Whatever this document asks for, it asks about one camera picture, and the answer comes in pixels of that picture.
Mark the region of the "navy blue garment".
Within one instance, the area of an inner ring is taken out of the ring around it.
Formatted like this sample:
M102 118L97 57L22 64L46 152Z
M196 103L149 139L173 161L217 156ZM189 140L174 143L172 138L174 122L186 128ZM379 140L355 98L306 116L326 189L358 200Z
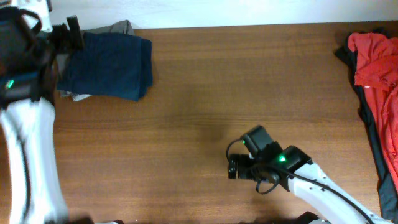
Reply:
M120 33L83 34L85 46L72 53L58 89L77 94L139 101L153 84L152 42Z

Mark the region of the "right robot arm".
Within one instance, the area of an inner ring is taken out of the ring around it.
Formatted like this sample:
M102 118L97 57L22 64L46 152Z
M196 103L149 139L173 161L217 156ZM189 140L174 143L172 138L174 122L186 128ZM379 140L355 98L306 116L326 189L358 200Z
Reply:
M280 185L319 212L306 212L296 223L390 223L336 185L301 149L282 149L263 126L252 128L238 140L249 152L226 153L229 179L255 181L257 189L268 183L267 194Z

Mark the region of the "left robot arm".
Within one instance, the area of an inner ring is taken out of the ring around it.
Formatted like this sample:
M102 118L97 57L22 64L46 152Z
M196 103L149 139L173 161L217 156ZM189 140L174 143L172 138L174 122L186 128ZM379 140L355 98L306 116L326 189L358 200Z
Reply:
M57 52L49 1L1 1L1 127L11 174L10 223L71 223L53 126Z

